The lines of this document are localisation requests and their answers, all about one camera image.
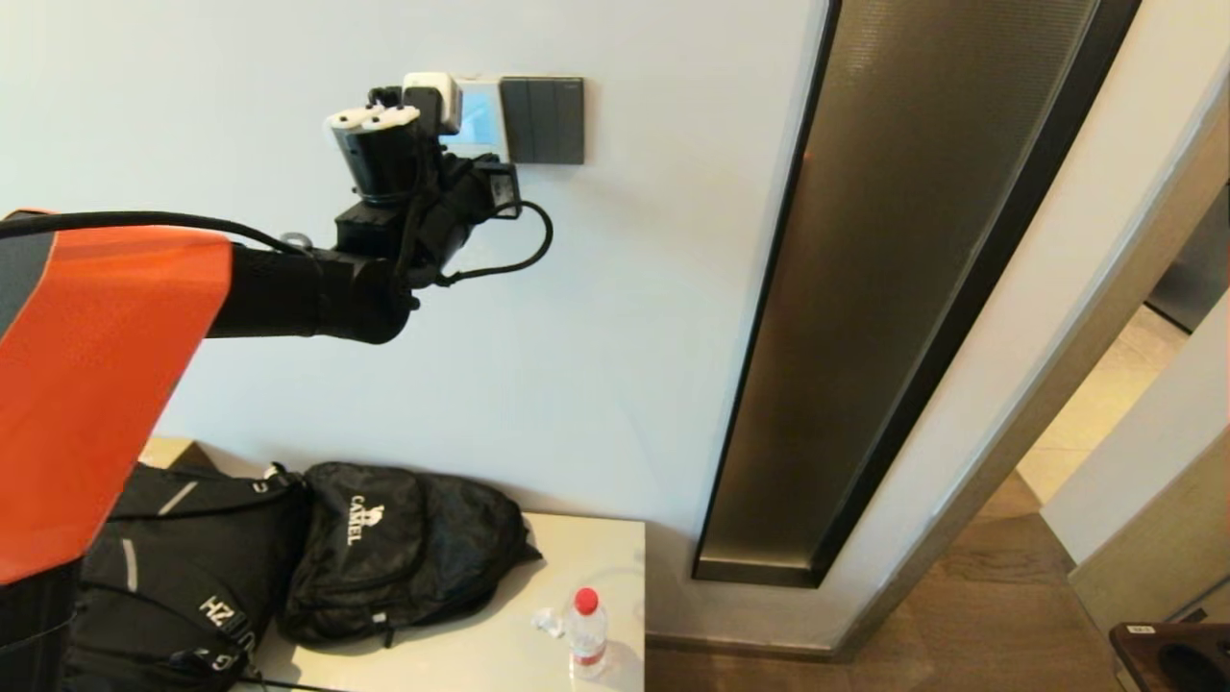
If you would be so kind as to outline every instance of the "water bottle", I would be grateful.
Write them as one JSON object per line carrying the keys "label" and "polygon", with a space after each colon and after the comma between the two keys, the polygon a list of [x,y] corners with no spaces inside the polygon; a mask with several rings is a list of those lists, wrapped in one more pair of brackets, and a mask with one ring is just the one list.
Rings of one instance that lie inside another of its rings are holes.
{"label": "water bottle", "polygon": [[598,602],[597,591],[577,591],[565,626],[572,648],[572,676],[593,680],[601,675],[606,665],[606,611]]}

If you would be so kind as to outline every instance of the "white wall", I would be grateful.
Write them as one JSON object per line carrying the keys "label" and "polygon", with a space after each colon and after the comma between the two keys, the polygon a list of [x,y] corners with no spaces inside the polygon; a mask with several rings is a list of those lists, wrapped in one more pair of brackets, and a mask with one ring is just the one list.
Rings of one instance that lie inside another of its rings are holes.
{"label": "white wall", "polygon": [[1123,529],[1230,422],[1226,296],[1042,516],[1077,564]]}
{"label": "white wall", "polygon": [[[205,343],[160,430],[251,458],[466,473],[533,509],[651,520],[651,629],[812,647],[838,640],[1020,397],[1230,53],[1224,0],[1144,4],[867,516],[825,584],[796,591],[686,575],[822,1],[305,6],[10,4],[0,206],[165,208],[327,240],[349,183],[319,118],[408,69],[589,77],[589,163],[524,171],[558,226],[533,272],[424,293],[384,348]],[[528,225],[524,240],[480,231],[466,263],[525,251]]]}

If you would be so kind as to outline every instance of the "black backpack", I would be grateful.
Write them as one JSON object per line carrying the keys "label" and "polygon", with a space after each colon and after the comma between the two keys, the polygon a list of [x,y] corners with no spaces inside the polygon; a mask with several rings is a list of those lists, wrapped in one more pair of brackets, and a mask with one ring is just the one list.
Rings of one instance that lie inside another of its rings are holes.
{"label": "black backpack", "polygon": [[309,514],[298,474],[138,465],[82,564],[64,690],[229,690],[285,597]]}
{"label": "black backpack", "polygon": [[305,474],[316,501],[279,624],[300,644],[385,635],[475,613],[514,565],[541,559],[520,508],[449,476],[332,462]]}

